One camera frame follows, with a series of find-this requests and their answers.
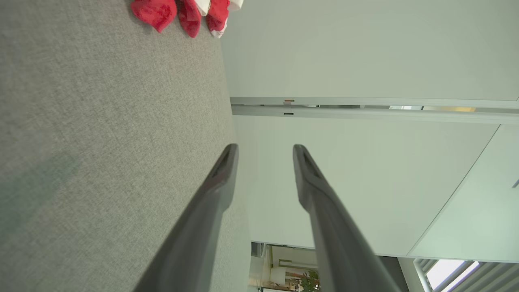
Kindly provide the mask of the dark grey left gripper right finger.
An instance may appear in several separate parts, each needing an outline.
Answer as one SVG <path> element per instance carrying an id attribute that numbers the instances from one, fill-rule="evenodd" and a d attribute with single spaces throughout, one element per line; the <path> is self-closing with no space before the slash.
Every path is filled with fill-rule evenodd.
<path id="1" fill-rule="evenodd" d="M 310 216 L 322 292 L 398 292 L 307 148 L 293 146 L 298 200 Z"/>

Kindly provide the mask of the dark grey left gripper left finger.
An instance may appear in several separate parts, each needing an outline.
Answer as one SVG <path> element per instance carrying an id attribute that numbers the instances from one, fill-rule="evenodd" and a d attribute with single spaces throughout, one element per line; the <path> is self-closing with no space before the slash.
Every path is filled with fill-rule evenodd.
<path id="1" fill-rule="evenodd" d="M 136 292 L 207 292 L 239 151 L 228 144 L 139 279 Z"/>

